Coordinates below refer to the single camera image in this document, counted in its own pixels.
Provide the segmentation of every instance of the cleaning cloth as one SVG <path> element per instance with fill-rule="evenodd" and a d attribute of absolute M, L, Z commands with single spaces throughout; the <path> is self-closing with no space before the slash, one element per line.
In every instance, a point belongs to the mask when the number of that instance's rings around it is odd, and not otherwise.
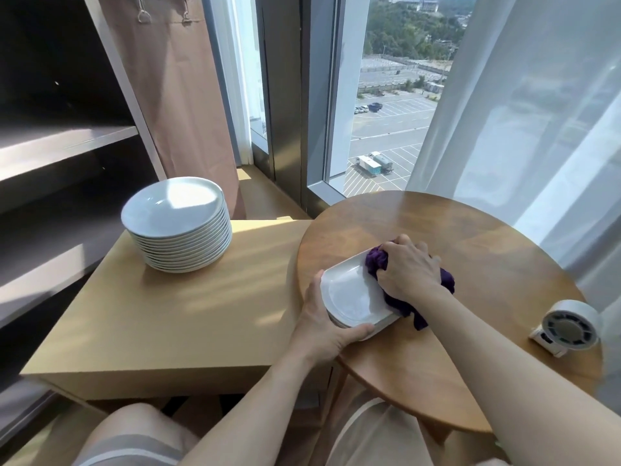
<path fill-rule="evenodd" d="M 369 274 L 377 279 L 377 271 L 385 270 L 388 266 L 388 254 L 384 250 L 380 250 L 379 247 L 369 250 L 369 253 L 366 254 L 365 258 L 365 266 Z M 451 291 L 451 294 L 453 294 L 455 292 L 455 280 L 453 275 L 443 268 L 440 268 L 440 279 L 442 286 Z M 395 297 L 386 294 L 385 291 L 384 301 L 386 304 L 397 309 L 403 317 L 414 314 L 414 328 L 416 330 L 422 330 L 428 326 L 427 321 L 411 304 L 401 301 L 400 299 L 396 299 Z"/>

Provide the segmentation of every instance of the tabletop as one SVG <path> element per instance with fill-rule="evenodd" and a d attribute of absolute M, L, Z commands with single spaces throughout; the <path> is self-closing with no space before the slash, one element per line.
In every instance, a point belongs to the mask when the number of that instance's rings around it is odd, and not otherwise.
<path fill-rule="evenodd" d="M 222 258 L 184 274 L 146 266 L 122 234 L 22 375 L 82 400 L 246 392 L 298 318 L 296 252 L 310 222 L 234 220 Z M 325 389 L 328 375 L 307 386 Z"/>
<path fill-rule="evenodd" d="M 404 191 L 361 194 L 322 212 L 298 251 L 299 290 L 314 274 L 405 233 L 424 240 L 453 274 L 455 297 L 524 351 L 589 394 L 601 378 L 597 346 L 556 359 L 528 339 L 561 299 L 584 298 L 569 275 L 543 250 L 500 220 L 437 195 Z M 390 403 L 450 428 L 491 428 L 432 329 L 417 332 L 411 317 L 365 342 L 339 361 Z"/>

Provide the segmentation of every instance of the forearm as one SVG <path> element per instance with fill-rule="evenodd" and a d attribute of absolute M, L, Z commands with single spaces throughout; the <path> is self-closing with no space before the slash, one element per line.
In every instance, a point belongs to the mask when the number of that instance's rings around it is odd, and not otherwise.
<path fill-rule="evenodd" d="M 197 446 L 181 466 L 272 466 L 310 364 L 285 355 Z"/>
<path fill-rule="evenodd" d="M 524 352 L 445 289 L 413 298 L 412 304 L 429 322 L 514 464 L 618 463 L 621 417 Z"/>

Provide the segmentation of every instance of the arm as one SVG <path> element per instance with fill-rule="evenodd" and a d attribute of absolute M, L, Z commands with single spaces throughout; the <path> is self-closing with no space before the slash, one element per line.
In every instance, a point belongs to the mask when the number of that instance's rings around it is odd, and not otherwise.
<path fill-rule="evenodd" d="M 414 305 L 516 466 L 617 465 L 621 417 L 524 352 L 440 286 L 438 257 L 407 235 L 383 245 L 386 292 Z"/>
<path fill-rule="evenodd" d="M 271 466 L 276 462 L 298 392 L 314 366 L 365 338 L 373 325 L 340 329 L 322 303 L 319 272 L 306 291 L 302 313 L 283 357 L 237 406 L 186 455 L 180 466 Z"/>

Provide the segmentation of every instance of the white tray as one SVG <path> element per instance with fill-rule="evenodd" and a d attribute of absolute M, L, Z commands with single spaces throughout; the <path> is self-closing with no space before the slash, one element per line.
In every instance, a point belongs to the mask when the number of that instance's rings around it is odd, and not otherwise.
<path fill-rule="evenodd" d="M 366 270 L 365 257 L 369 250 L 326 270 L 320 285 L 323 303 L 332 321 L 341 327 L 371 323 L 375 330 L 367 338 L 400 317 L 396 309 L 384 302 L 382 288 Z"/>

